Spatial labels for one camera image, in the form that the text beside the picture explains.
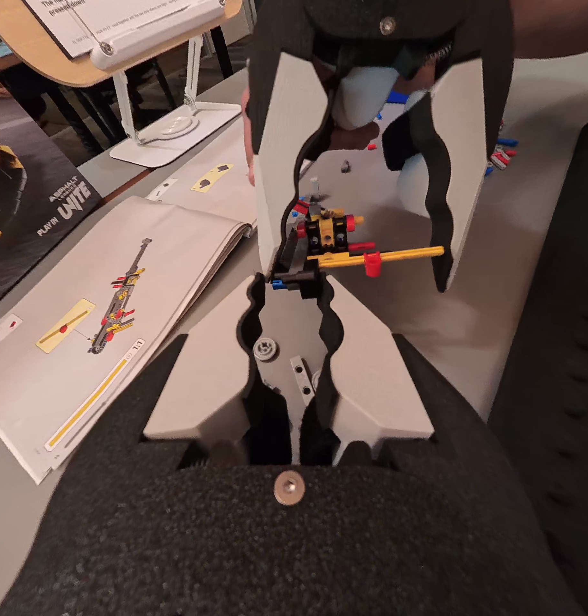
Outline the black perforated panel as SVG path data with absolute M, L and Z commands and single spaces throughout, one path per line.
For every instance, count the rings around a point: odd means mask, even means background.
M 588 615 L 588 123 L 575 144 L 488 426 Z

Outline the person's right hand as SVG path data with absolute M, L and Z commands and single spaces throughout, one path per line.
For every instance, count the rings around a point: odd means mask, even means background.
M 244 148 L 248 166 L 248 180 L 252 186 L 255 186 L 252 123 L 246 112 L 249 98 L 249 88 L 245 88 L 241 99 L 242 119 L 244 123 Z M 376 139 L 379 134 L 380 128 L 375 122 L 370 122 L 352 131 L 344 130 L 341 127 L 334 127 L 330 133 L 330 138 L 322 137 L 321 140 L 315 144 L 315 150 L 312 152 L 318 157 L 320 154 L 330 150 L 363 150 L 373 139 Z

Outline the lego instruction booklet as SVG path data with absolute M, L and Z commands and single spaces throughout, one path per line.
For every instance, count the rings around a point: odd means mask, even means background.
M 237 119 L 117 204 L 0 319 L 0 439 L 40 484 L 257 226 Z

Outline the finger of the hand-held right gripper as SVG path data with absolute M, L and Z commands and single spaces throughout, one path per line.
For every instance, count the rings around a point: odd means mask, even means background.
M 425 152 L 431 244 L 437 290 L 454 279 L 486 169 L 483 64 L 480 58 L 453 65 L 429 93 L 433 134 Z
M 298 200 L 303 155 L 326 126 L 334 98 L 312 61 L 281 52 L 253 161 L 258 254 L 266 280 L 273 279 L 287 241 L 285 219 Z

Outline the pile of small lego pins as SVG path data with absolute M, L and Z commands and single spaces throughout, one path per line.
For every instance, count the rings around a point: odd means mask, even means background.
M 504 171 L 517 154 L 516 148 L 519 146 L 520 141 L 502 136 L 503 129 L 504 120 L 501 120 L 498 138 L 484 172 L 485 178 L 495 170 Z

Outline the grey lego beam assembly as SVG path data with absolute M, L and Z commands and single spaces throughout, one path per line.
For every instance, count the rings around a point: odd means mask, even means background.
M 289 212 L 285 246 L 270 282 L 273 290 L 299 291 L 304 299 L 318 297 L 321 265 L 375 251 L 374 242 L 351 239 L 364 218 L 325 206 L 326 198 L 318 178 L 312 177 L 311 193 L 300 196 Z

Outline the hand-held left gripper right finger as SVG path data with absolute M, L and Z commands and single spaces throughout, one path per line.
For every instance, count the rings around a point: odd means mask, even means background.
M 432 436 L 390 328 L 333 275 L 323 275 L 321 287 L 319 335 L 327 350 L 316 393 L 321 427 L 339 443 Z

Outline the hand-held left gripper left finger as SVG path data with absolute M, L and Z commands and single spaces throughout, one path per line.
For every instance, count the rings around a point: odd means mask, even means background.
M 248 276 L 188 332 L 144 427 L 152 441 L 240 441 L 251 427 L 244 390 L 255 361 L 242 339 L 244 317 L 264 301 L 264 276 Z

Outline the person's right forearm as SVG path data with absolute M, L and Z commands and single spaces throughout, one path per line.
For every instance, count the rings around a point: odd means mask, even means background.
M 588 52 L 588 1 L 509 3 L 514 58 L 561 58 Z

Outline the lego set box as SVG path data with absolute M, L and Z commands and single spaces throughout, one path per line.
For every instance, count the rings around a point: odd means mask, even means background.
M 0 300 L 101 196 L 12 98 L 0 98 Z

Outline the white desk stand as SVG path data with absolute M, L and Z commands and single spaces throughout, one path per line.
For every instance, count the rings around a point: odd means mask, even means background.
M 196 105 L 200 56 L 205 36 L 201 35 L 189 41 L 187 57 L 186 85 L 184 103 L 138 133 L 134 125 L 131 103 L 128 94 L 128 79 L 124 71 L 113 74 L 115 92 L 121 113 L 121 124 L 126 135 L 137 145 L 146 145 L 155 141 L 170 141 L 188 135 L 199 124 Z

